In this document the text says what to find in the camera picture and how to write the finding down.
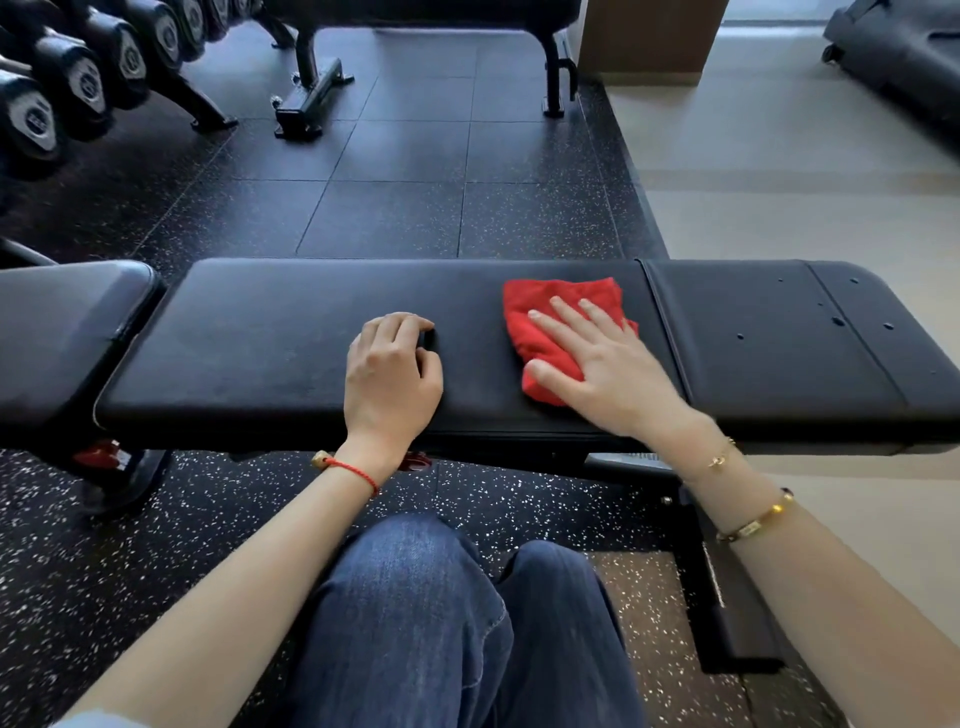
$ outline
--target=red string bracelet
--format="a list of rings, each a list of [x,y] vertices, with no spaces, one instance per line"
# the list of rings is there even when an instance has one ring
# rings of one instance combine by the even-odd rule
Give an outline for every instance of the red string bracelet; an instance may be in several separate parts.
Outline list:
[[[354,475],[359,475],[368,483],[370,483],[371,488],[373,488],[373,495],[371,496],[371,498],[376,498],[378,495],[380,495],[380,486],[376,484],[376,481],[373,478],[371,478],[369,475],[364,473],[359,468],[350,465],[350,463],[345,463],[342,460],[337,460],[335,457],[333,457],[329,452],[326,452],[325,450],[321,450],[316,455],[314,455],[313,458],[310,460],[310,462],[313,464],[315,468],[318,468],[320,470],[324,470],[326,468],[343,468],[344,470],[350,471]]]

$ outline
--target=hand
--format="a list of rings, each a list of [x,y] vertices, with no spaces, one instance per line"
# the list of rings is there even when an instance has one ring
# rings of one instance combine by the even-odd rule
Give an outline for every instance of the hand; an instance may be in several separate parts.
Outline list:
[[[527,363],[526,371],[543,387],[614,435],[634,437],[656,450],[663,438],[696,417],[677,393],[663,367],[630,326],[615,323],[586,299],[579,311],[559,297],[550,300],[565,323],[539,311],[530,319],[563,347],[580,366],[584,381],[573,379],[540,359]]]
[[[412,313],[382,316],[364,324],[347,355],[348,442],[384,454],[394,469],[444,393],[440,357],[417,348],[420,332],[431,328]]]

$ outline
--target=rubber gym floor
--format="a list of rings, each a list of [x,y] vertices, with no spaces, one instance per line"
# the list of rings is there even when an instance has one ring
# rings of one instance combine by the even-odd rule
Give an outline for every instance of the rubber gym floor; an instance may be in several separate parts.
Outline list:
[[[545,120],[543,55],[521,34],[326,30],[318,55],[356,82],[325,134],[274,138],[270,97],[292,53],[249,23],[187,75],[236,130],[200,136],[161,98],[54,178],[26,186],[0,231],[59,262],[130,257],[176,281],[215,255],[620,258],[666,255],[603,87]],[[179,596],[313,477],[309,455],[242,463],[179,452],[136,511],[86,522],[68,476],[0,451],[0,715],[56,719]],[[653,726],[812,728],[845,721],[797,661],[779,675],[706,675],[670,553],[668,509],[621,486],[440,462],[401,474],[354,526],[433,511],[495,564],[535,538],[590,552],[620,612]],[[262,725],[281,648],[236,725]]]

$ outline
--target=jeans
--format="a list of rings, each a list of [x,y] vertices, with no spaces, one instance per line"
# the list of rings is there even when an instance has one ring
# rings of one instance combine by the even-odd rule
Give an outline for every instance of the jeans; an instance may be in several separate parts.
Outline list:
[[[647,725],[607,593],[575,551],[526,544],[494,584],[464,536],[394,516],[347,545],[315,597],[276,725]]]

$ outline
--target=red cloth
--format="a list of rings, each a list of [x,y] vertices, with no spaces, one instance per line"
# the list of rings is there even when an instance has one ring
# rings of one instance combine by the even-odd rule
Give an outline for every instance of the red cloth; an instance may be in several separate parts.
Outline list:
[[[581,313],[584,311],[577,302],[581,299],[592,301],[622,326],[625,318],[623,291],[613,279],[589,280],[584,283],[570,283],[566,280],[508,280],[503,284],[503,314],[507,320],[507,331],[523,363],[526,364],[531,359],[543,359],[564,374],[583,381],[584,373],[580,371],[573,357],[534,326],[527,315],[533,308],[560,321],[550,304],[550,299],[554,296],[560,296],[564,302]],[[636,331],[636,324],[633,321],[628,323]],[[521,386],[524,393],[534,400],[559,407],[565,406],[560,398],[537,384],[526,370],[523,371]]]

